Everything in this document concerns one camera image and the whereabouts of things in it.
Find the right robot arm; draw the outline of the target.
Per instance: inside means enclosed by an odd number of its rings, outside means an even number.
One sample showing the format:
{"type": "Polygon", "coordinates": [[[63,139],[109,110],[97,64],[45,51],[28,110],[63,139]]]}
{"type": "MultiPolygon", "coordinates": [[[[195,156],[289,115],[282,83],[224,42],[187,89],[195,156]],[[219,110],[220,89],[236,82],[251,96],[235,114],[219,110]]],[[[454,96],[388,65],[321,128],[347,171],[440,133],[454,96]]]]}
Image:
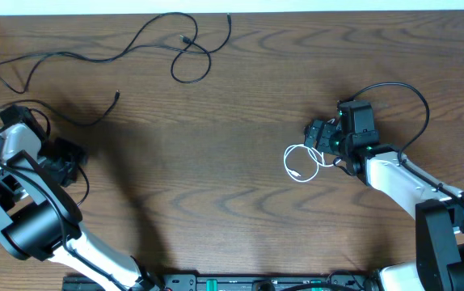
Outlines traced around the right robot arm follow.
{"type": "Polygon", "coordinates": [[[464,191],[442,183],[379,141],[368,102],[338,106],[338,120],[313,120],[304,145],[335,156],[334,166],[383,192],[415,221],[416,259],[382,268],[368,290],[464,290],[464,191]]]}

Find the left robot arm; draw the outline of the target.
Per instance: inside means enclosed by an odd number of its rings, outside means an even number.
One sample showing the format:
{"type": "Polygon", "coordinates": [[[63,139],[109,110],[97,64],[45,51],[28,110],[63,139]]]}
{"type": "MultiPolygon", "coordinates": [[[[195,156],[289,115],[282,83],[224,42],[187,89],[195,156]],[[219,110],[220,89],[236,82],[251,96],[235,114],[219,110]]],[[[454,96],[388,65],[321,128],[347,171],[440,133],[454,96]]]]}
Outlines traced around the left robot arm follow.
{"type": "Polygon", "coordinates": [[[93,235],[65,191],[82,174],[85,150],[49,138],[30,108],[0,111],[0,244],[16,259],[64,264],[105,290],[161,290],[130,255],[93,235]]]}

